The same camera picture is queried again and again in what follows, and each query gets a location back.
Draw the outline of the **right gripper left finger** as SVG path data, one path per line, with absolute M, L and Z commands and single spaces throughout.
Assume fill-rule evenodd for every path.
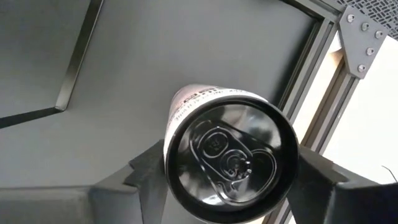
M 163 145 L 163 140 L 158 141 L 91 187 L 95 223 L 157 224 L 162 221 L 168 191 Z

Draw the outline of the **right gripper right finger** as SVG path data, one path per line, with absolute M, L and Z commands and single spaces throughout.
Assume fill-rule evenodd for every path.
M 379 184 L 300 147 L 287 199 L 296 223 L 397 224 L 397 184 Z

